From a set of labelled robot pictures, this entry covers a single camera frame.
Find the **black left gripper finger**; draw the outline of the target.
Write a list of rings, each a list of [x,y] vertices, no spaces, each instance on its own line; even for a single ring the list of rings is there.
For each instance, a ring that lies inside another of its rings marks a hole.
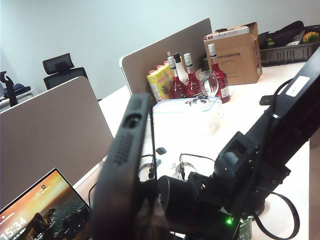
[[[160,198],[154,203],[144,200],[136,216],[137,240],[172,240],[173,235],[169,231],[168,221],[165,216]]]

